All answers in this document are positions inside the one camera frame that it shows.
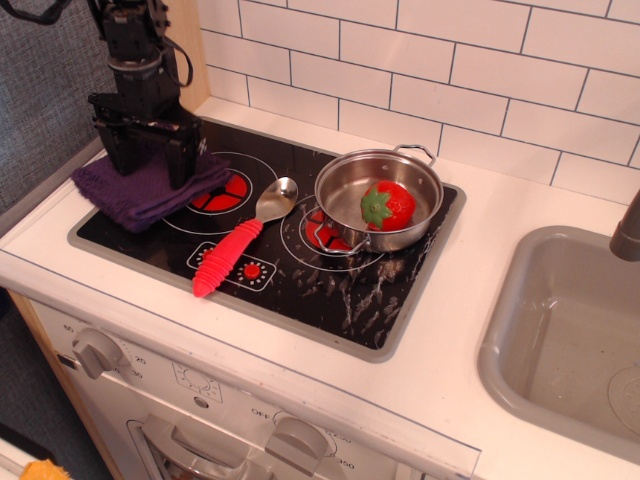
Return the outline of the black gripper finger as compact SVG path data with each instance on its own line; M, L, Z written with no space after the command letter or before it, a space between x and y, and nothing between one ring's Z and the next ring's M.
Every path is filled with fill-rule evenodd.
M200 156L201 135L185 138L171 138L165 146L170 186L173 189L183 187L193 176Z
M115 170L123 176L132 174L140 164L137 139L123 126L97 122L95 127Z

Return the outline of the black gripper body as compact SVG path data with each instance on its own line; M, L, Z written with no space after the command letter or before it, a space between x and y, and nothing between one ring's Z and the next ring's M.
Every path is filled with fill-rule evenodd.
M107 57L114 93L94 93L94 126L105 145L142 137L199 145L202 122L180 103L178 67L173 52L153 52L141 60Z

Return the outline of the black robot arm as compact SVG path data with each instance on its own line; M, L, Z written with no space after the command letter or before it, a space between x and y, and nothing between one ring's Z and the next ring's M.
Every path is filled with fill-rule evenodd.
M163 158L169 185L195 174L201 120L181 104L182 49L162 1L4 1L1 161L14 167L46 142L72 150L96 130L116 172Z

